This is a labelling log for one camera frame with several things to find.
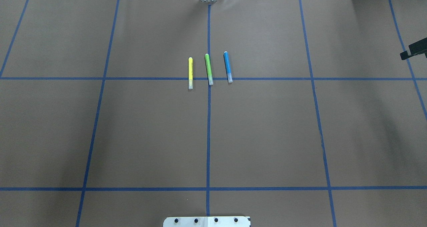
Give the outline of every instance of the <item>vertical blue line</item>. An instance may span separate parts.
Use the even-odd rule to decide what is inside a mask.
[[[393,21],[395,22],[396,32],[398,33],[399,41],[401,42],[401,46],[402,46],[403,51],[405,51],[405,45],[403,44],[402,36],[400,34],[398,22],[397,22],[396,16],[395,16],[395,11],[393,9],[392,0],[389,0],[389,5],[390,5],[390,10],[391,10],[392,16],[393,16]],[[427,110],[426,110],[426,107],[424,105],[424,101],[423,101],[423,98],[421,96],[420,89],[418,89],[417,80],[415,79],[415,74],[414,74],[414,72],[412,70],[411,62],[409,61],[409,59],[407,59],[406,63],[408,64],[409,71],[411,72],[412,80],[414,81],[415,89],[417,90],[418,98],[419,98],[420,103],[421,103],[421,108],[423,109],[424,116],[425,116],[425,118],[427,120]]]
[[[15,42],[16,34],[18,33],[19,26],[21,25],[22,19],[24,17],[24,13],[25,13],[26,7],[28,5],[28,1],[29,0],[26,0],[26,2],[25,2],[21,16],[19,17],[18,24],[16,25],[15,32],[13,33],[12,40],[10,41],[9,48],[7,49],[6,57],[4,58],[3,65],[1,66],[1,70],[0,70],[0,77],[3,75],[4,68],[6,67],[7,59],[9,58],[10,51],[12,50],[13,43]]]
[[[207,6],[207,53],[210,56],[210,5]],[[210,85],[207,86],[206,216],[210,215]]]
[[[104,93],[105,77],[107,76],[108,61],[110,59],[111,45],[113,44],[114,29],[116,26],[117,12],[119,10],[119,2],[117,0],[116,10],[114,13],[113,27],[111,28],[110,43],[108,44],[107,57],[105,59],[104,77],[102,79],[101,90],[99,92],[98,106],[96,108],[95,122],[93,124],[92,139],[90,140],[89,155],[87,156],[86,171],[84,172],[83,188],[81,190],[79,211],[77,213],[76,227],[80,225],[81,210],[83,209],[84,194],[86,193],[87,177],[89,175],[90,161],[92,159],[93,144],[95,143],[96,128],[98,127],[99,110],[101,109],[102,95]]]
[[[308,68],[309,68],[309,71],[310,71],[311,89],[313,91],[314,106],[316,108],[317,126],[319,128],[320,141],[321,141],[321,144],[322,144],[323,165],[325,166],[326,183],[328,185],[329,204],[331,206],[332,223],[333,223],[334,227],[337,227],[337,221],[336,221],[336,218],[335,218],[334,200],[332,198],[331,180],[329,179],[328,161],[326,159],[325,141],[323,140],[322,123],[320,122],[319,105],[317,103],[316,87],[314,86],[313,68],[311,67],[310,50],[308,48],[307,31],[305,29],[304,12],[302,10],[302,2],[301,2],[301,0],[299,0],[299,9],[300,9],[300,12],[301,12],[302,30],[304,32],[305,51],[307,52]]]

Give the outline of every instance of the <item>marker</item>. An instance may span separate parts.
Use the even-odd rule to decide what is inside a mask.
[[[229,80],[229,83],[233,83],[232,69],[230,68],[229,53],[227,51],[224,52],[224,61],[226,62],[226,71],[227,71],[227,78]]]
[[[209,81],[209,85],[214,85],[214,80],[212,78],[212,70],[210,69],[209,54],[204,55],[204,60],[206,61],[207,80]]]
[[[188,89],[192,89],[192,57],[188,58]]]

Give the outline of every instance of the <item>blue grid line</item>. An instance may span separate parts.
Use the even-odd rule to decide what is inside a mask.
[[[397,20],[396,20],[396,16],[395,16],[395,11],[394,11],[394,9],[393,9],[392,0],[389,0],[389,5],[390,5],[390,10],[391,10],[391,12],[392,12],[393,21],[394,21],[394,23],[395,23],[396,32],[397,32],[397,34],[398,34],[399,41],[400,41],[401,46],[402,46],[402,50],[403,50],[403,51],[405,51],[405,45],[404,45],[404,43],[403,43],[402,36],[401,36],[401,34],[400,34],[400,30],[399,30],[398,22],[397,22]],[[419,98],[420,103],[421,103],[421,108],[423,109],[424,116],[425,116],[425,118],[426,118],[426,120],[427,120],[427,110],[426,110],[426,107],[425,107],[425,105],[424,105],[424,101],[423,101],[423,98],[422,98],[422,96],[421,96],[420,89],[418,89],[418,84],[417,84],[417,81],[416,81],[416,78],[415,78],[415,74],[414,74],[414,72],[413,72],[413,70],[412,70],[411,62],[409,61],[409,59],[406,59],[406,62],[407,62],[407,64],[408,64],[409,71],[411,72],[411,76],[412,76],[412,80],[414,81],[415,89],[417,90],[418,98]]]
[[[73,187],[0,187],[0,191],[82,191]],[[309,186],[309,187],[210,187],[209,191],[325,191],[325,190],[427,190],[427,186]],[[206,191],[206,187],[87,187],[92,192]]]
[[[210,56],[210,5],[207,6],[207,53]],[[207,134],[206,134],[206,216],[210,215],[210,85],[207,86]]]
[[[25,2],[21,16],[19,17],[19,20],[18,20],[18,24],[16,25],[15,32],[13,33],[12,40],[10,41],[9,48],[7,49],[6,57],[4,58],[3,65],[1,66],[1,70],[0,70],[0,77],[3,75],[3,71],[4,71],[4,68],[6,67],[7,59],[9,59],[10,51],[12,51],[12,46],[13,46],[13,43],[15,42],[15,38],[16,38],[16,34],[18,33],[19,26],[21,25],[22,19],[24,18],[24,13],[28,5],[28,1],[29,0],[26,0]]]
[[[314,106],[316,108],[317,126],[319,127],[320,141],[322,144],[323,165],[325,166],[326,183],[328,185],[329,204],[331,206],[332,223],[333,223],[334,227],[337,227],[337,220],[335,218],[334,200],[332,198],[331,180],[329,178],[328,161],[326,159],[325,141],[323,140],[322,123],[320,122],[319,105],[317,103],[316,87],[314,86],[313,68],[311,66],[310,50],[308,48],[307,31],[305,29],[304,12],[302,9],[302,1],[301,0],[299,0],[299,8],[300,8],[300,12],[301,12],[302,29],[303,29],[303,33],[304,33],[305,51],[307,52],[308,68],[309,68],[310,77],[311,77],[311,89],[313,90]]]
[[[188,77],[0,77],[1,80],[166,80],[187,81]],[[206,77],[195,77],[196,81],[206,81]],[[414,78],[358,78],[358,77],[233,77],[237,81],[413,81]],[[214,77],[216,81],[226,81],[225,77]],[[427,81],[427,78],[415,78]]]
[[[79,227],[79,225],[80,225],[81,210],[83,209],[84,194],[86,192],[87,177],[89,175],[90,161],[92,159],[93,144],[95,142],[96,127],[98,126],[99,110],[101,109],[102,95],[104,93],[105,77],[107,76],[108,61],[110,58],[111,45],[113,44],[114,28],[116,26],[116,19],[117,19],[117,12],[119,10],[119,3],[120,3],[120,0],[117,0],[116,10],[115,10],[114,19],[113,19],[113,27],[111,28],[110,43],[108,44],[107,57],[105,59],[104,76],[103,76],[104,79],[102,80],[101,90],[99,92],[98,106],[96,108],[95,122],[93,124],[92,139],[90,140],[89,154],[87,156],[87,165],[86,165],[86,171],[84,173],[83,188],[81,190],[81,197],[80,197],[79,211],[77,213],[76,227]]]

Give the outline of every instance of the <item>gray tabletop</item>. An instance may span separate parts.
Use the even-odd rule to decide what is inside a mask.
[[[426,226],[426,7],[0,0],[0,225]]]

